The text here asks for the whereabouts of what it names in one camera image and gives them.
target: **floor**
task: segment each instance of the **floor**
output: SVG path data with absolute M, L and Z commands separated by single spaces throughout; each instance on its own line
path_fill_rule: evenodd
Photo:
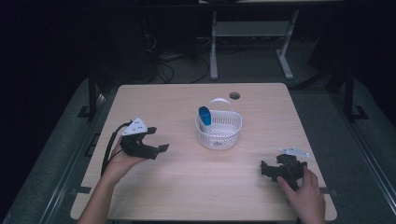
M 287 59 L 294 79 L 286 80 L 275 53 L 282 39 L 241 41 L 244 44 L 231 45 L 219 52 L 218 80 L 211 80 L 207 73 L 207 51 L 195 59 L 181 57 L 166 61 L 178 56 L 170 50 L 163 54 L 165 65 L 158 66 L 158 76 L 149 84 L 281 82 L 294 86 L 319 72 L 307 65 L 315 42 L 294 40 L 290 43 Z M 390 186 L 396 186 L 395 127 L 358 80 L 355 81 L 354 105 L 361 105 L 369 119 L 350 122 L 342 108 L 343 89 L 327 93 L 328 80 L 325 77 L 303 90 L 290 91 L 290 95 L 332 192 L 338 218 L 331 223 L 396 223 L 396 211 L 389 205 L 395 199 L 384 194 L 393 188 L 380 184 L 388 181 Z M 78 117 L 81 108 L 88 104 L 88 81 L 81 83 L 5 223 L 76 222 L 69 215 L 70 209 L 116 92 L 114 89 L 99 97 L 97 114 L 88 121 Z M 384 175 L 378 174 L 378 167 Z

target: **metal frame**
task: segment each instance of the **metal frame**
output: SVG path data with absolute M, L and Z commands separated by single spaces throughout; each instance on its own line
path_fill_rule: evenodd
M 282 66 L 285 78 L 293 79 L 293 74 L 285 56 L 298 13 L 298 9 L 293 10 L 289 21 L 217 21 L 216 11 L 213 11 L 210 78 L 213 80 L 219 78 L 216 58 L 217 36 L 284 36 L 285 42 L 280 49 L 276 50 L 276 55 Z

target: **gray carpet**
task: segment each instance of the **gray carpet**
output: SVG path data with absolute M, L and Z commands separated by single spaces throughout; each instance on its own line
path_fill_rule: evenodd
M 306 64 L 315 43 L 292 42 L 287 58 L 295 79 L 286 80 L 274 52 L 277 44 L 279 42 L 263 42 L 259 47 L 249 46 L 237 53 L 219 54 L 219 79 L 213 81 L 207 75 L 199 82 L 283 82 L 292 86 L 318 72 Z M 208 62 L 208 53 L 200 56 Z M 184 58 L 167 64 L 175 71 L 171 83 L 190 83 L 204 75 L 207 69 L 202 60 Z M 168 67 L 163 70 L 171 76 Z M 370 119 L 357 120 L 354 124 L 347 121 L 339 105 L 343 93 L 327 93 L 324 90 L 327 80 L 323 78 L 305 90 L 290 94 L 324 179 L 334 193 L 332 199 L 338 218 L 332 223 L 396 223 L 396 216 L 352 132 L 359 131 L 389 181 L 396 186 L 395 127 L 358 81 L 355 104 L 361 105 Z M 151 83 L 162 82 L 157 77 Z M 75 190 L 90 161 L 84 154 L 87 149 L 92 150 L 91 140 L 100 134 L 115 93 L 116 90 L 106 95 L 94 120 L 88 122 L 78 118 L 80 109 L 88 104 L 88 84 L 87 81 L 81 83 L 15 200 L 8 223 L 75 223 L 69 213 Z M 70 164 L 74 168 L 66 172 Z

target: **wooden table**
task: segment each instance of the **wooden table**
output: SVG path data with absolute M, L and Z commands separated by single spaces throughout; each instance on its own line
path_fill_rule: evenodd
M 240 99 L 232 100 L 230 92 Z M 200 145 L 194 118 L 198 107 L 224 98 L 243 117 L 236 145 L 225 151 Z M 289 92 L 283 84 L 180 84 L 122 86 L 108 114 L 71 217 L 78 218 L 100 177 L 106 145 L 124 122 L 141 117 L 157 127 L 144 143 L 170 144 L 155 161 L 138 164 L 116 186 L 108 218 L 131 220 L 295 220 L 277 183 L 261 175 L 261 161 L 277 166 L 280 147 L 310 153 L 308 167 L 325 182 Z M 336 218 L 329 195 L 326 219 Z

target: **white strap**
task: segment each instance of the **white strap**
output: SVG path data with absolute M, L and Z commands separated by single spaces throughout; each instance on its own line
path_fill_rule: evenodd
M 209 105 L 211 105 L 212 103 L 215 103 L 215 102 L 223 102 L 223 103 L 226 103 L 226 104 L 230 107 L 230 111 L 233 111 L 233 106 L 232 106 L 231 103 L 228 102 L 226 99 L 223 99 L 223 98 L 216 98 L 216 99 L 213 99 L 213 100 L 209 103 Z

